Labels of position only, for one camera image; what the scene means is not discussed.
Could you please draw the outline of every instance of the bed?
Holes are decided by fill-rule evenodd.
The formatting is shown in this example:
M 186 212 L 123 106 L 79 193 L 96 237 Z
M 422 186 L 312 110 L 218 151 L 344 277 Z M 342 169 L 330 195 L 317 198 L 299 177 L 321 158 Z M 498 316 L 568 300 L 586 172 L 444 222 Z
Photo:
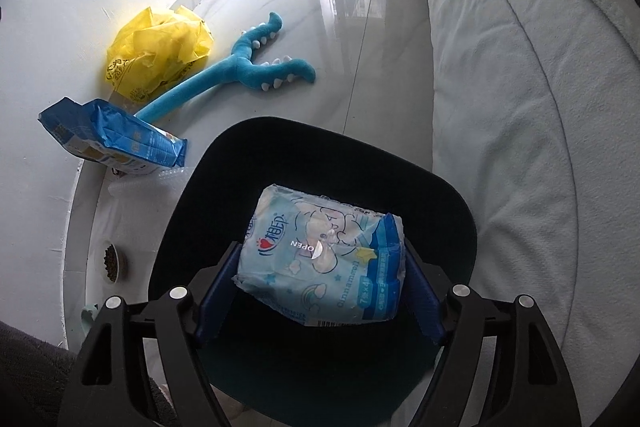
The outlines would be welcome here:
M 476 221 L 471 285 L 486 297 L 537 299 L 591 425 L 625 378 L 618 398 L 638 379 L 640 8 L 634 0 L 429 0 L 429 8 L 433 172 Z M 468 425 L 490 372 L 491 347 L 484 351 Z M 423 392 L 393 423 L 406 425 Z

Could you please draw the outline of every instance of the blue gripper pad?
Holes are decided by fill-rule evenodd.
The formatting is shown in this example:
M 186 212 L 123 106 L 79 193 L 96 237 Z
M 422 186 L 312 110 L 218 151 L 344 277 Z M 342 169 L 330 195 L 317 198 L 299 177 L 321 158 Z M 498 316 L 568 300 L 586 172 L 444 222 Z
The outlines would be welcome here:
M 446 332 L 442 326 L 440 301 L 411 252 L 406 255 L 404 291 L 407 305 L 418 321 L 422 334 L 437 346 L 442 345 Z
M 195 333 L 195 338 L 200 344 L 204 344 L 218 336 L 226 314 L 231 308 L 231 303 L 238 291 L 238 287 L 231 280 L 231 277 L 238 271 L 241 250 L 242 244 L 239 244 L 231 255 L 226 258 L 200 305 L 200 319 Z

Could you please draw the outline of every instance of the diaper package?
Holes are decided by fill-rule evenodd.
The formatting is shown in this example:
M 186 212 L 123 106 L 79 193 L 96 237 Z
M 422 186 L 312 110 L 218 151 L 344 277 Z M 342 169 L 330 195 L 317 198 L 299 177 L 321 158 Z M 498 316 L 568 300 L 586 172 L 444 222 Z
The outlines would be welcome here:
M 74 156 L 129 174 L 158 166 L 184 167 L 187 140 L 181 140 L 97 98 L 80 105 L 63 98 L 38 121 Z
M 404 281 L 402 220 L 271 185 L 249 223 L 234 281 L 305 326 L 392 319 Z

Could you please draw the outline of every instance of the silver screw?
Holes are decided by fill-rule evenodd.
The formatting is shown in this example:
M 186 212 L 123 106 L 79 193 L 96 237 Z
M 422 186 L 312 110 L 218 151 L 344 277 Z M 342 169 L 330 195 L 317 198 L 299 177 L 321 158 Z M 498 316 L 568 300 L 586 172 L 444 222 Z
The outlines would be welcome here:
M 521 306 L 524 306 L 525 308 L 531 308 L 533 304 L 535 304 L 534 300 L 528 295 L 521 295 L 520 298 L 518 299 L 518 302 L 520 303 Z
M 169 296 L 172 299 L 183 299 L 187 295 L 187 288 L 184 286 L 176 286 L 169 292 Z
M 121 304 L 122 304 L 122 299 L 117 295 L 114 295 L 113 297 L 109 297 L 107 299 L 107 302 L 104 303 L 104 305 L 107 306 L 107 308 L 110 310 L 116 309 Z
M 465 286 L 463 284 L 456 284 L 455 286 L 453 286 L 453 293 L 455 293 L 455 295 L 457 295 L 458 297 L 466 297 L 469 295 L 469 293 L 471 293 L 471 290 L 468 288 L 468 286 Z

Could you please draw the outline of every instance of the white wall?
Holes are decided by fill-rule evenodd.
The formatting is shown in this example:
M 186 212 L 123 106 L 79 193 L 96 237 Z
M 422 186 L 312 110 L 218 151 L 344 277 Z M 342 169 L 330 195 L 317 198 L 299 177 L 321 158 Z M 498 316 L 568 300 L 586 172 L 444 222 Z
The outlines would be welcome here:
M 146 6 L 175 0 L 0 0 L 0 320 L 63 338 L 62 251 L 78 160 L 37 122 L 63 96 L 107 96 L 105 50 Z

